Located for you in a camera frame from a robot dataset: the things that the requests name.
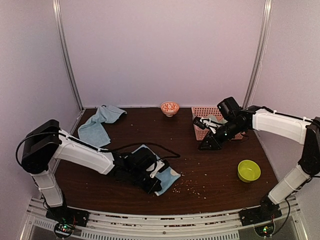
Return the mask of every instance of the wooden table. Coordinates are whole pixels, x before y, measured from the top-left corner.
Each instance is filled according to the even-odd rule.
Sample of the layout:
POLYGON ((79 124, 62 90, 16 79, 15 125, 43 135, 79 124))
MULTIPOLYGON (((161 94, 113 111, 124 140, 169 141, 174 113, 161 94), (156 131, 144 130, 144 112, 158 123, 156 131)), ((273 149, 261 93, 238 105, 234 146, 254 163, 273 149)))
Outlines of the wooden table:
MULTIPOLYGON (((248 140, 230 141, 219 151, 198 151, 190 108, 181 108, 174 117, 166 117, 159 108, 128 108, 127 115, 114 124, 103 124, 114 149, 134 142, 154 142, 181 154, 169 159, 170 166, 182 173, 161 196, 94 170, 61 161, 56 180, 71 207, 123 214, 175 215, 217 212, 251 207, 277 184, 273 169, 255 133, 248 140), (237 166, 250 159, 259 164, 261 177, 244 183, 237 166)), ((79 125, 96 109, 87 109, 79 125)), ((168 153, 150 147, 160 157, 168 153)))

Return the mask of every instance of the pink wall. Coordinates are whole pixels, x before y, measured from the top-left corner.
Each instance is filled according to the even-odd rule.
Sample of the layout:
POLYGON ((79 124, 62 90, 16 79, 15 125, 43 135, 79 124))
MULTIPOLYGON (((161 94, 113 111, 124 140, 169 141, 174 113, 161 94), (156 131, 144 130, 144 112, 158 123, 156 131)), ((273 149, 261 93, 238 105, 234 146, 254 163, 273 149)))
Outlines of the pink wall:
POLYGON ((84 106, 212 106, 246 94, 264 1, 61 1, 84 106))
MULTIPOLYGON (((275 0, 262 72, 253 103, 278 112, 320 116, 320 1, 275 0)), ((302 146, 259 133, 279 179, 298 162, 302 146)), ((313 180, 298 194, 311 240, 319 239, 320 182, 313 180)))
POLYGON ((15 161, 29 131, 55 118, 70 130, 78 110, 64 66, 52 1, 0 3, 0 239, 17 238, 32 195, 15 161))

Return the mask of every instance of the bowl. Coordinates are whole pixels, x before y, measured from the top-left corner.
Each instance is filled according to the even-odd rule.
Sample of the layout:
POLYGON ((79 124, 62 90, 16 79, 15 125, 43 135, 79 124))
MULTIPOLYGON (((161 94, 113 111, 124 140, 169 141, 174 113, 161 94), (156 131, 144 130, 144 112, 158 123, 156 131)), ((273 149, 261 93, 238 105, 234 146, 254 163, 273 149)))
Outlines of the bowl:
POLYGON ((179 104, 173 101, 165 101, 161 104, 161 111, 167 116, 172 117, 179 111, 179 104))
POLYGON ((243 160, 238 165, 238 177, 245 183, 257 180, 261 175, 258 164, 251 160, 243 160))

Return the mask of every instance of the light blue cloth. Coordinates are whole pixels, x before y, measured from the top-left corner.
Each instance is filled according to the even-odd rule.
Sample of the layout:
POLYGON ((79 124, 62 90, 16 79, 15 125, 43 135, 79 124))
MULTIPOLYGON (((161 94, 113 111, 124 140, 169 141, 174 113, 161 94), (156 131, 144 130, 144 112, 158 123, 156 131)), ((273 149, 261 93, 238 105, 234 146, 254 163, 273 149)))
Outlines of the light blue cloth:
POLYGON ((98 107, 95 115, 91 116, 85 124, 79 127, 79 138, 98 148, 108 145, 111 141, 101 123, 113 124, 119 119, 121 114, 126 113, 126 111, 117 108, 116 106, 103 105, 98 107))
MULTIPOLYGON (((140 148, 147 148, 149 149, 155 156, 156 159, 159 160, 160 157, 158 155, 156 155, 149 147, 147 147, 146 145, 141 145, 140 147, 138 147, 136 150, 134 150, 132 153, 136 152, 138 149, 140 148)), ((163 172, 157 172, 155 175, 156 178, 158 178, 159 180, 161 180, 161 187, 162 190, 161 191, 155 191, 155 195, 160 196, 163 193, 165 193, 170 187, 171 185, 178 179, 181 177, 181 175, 179 173, 177 173, 175 170, 173 170, 170 166, 164 170, 163 172)))

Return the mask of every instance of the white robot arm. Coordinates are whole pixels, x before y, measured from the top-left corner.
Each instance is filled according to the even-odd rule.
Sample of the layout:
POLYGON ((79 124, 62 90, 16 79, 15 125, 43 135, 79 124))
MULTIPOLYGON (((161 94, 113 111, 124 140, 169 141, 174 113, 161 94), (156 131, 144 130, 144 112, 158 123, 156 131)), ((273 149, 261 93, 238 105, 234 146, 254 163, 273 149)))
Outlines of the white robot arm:
MULTIPOLYGON (((278 204, 320 172, 320 118, 289 116, 264 106, 242 109, 233 97, 224 99, 217 106, 228 122, 215 132, 209 131, 199 150, 220 150, 223 142, 247 130, 266 131, 304 145, 298 164, 261 199, 261 206, 239 213, 242 225, 270 220, 272 215, 281 216, 278 204)), ((197 117, 193 123, 200 128, 206 127, 197 117)))
MULTIPOLYGON (((141 145, 133 143, 122 148, 141 145)), ((178 158, 179 154, 156 145, 174 154, 170 158, 178 158)), ((73 137, 59 128, 59 122, 49 120, 34 131, 30 132, 20 142, 16 151, 17 162, 28 172, 40 192, 43 194, 48 208, 47 217, 57 220, 59 223, 72 224, 85 227, 88 212, 67 207, 63 192, 57 185, 55 176, 48 167, 49 161, 62 159, 75 164, 93 169, 100 174, 107 175, 121 170, 127 174, 135 185, 147 193, 158 192, 162 189, 161 180, 157 178, 158 172, 163 172, 169 167, 167 157, 157 159, 157 156, 147 147, 140 147, 134 153, 119 153, 115 150, 97 148, 78 138, 73 137), (18 160, 19 147, 24 143, 22 160, 18 160)))

